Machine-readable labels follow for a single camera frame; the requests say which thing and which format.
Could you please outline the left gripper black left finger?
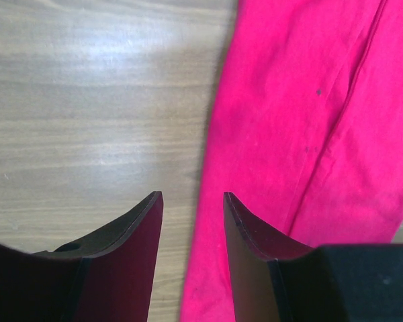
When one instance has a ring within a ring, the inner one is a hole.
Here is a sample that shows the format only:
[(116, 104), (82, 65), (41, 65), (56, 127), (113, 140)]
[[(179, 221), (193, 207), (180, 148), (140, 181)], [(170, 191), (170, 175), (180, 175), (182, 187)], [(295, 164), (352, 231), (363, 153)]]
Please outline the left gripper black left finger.
[(52, 252), (0, 244), (0, 321), (145, 321), (163, 219), (155, 191)]

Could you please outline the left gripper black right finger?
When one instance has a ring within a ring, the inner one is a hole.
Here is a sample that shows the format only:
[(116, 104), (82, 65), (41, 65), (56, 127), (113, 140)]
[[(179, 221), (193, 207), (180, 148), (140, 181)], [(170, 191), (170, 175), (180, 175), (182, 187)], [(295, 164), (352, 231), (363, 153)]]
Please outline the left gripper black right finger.
[(403, 321), (403, 244), (311, 248), (229, 192), (224, 226), (237, 321)]

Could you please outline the pink red t-shirt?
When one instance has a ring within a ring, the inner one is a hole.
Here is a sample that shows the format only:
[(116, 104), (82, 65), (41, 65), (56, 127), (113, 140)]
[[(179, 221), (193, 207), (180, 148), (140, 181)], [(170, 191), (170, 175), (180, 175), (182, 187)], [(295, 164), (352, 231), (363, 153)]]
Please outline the pink red t-shirt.
[(309, 246), (403, 221), (403, 1), (239, 1), (180, 319), (233, 321), (224, 193)]

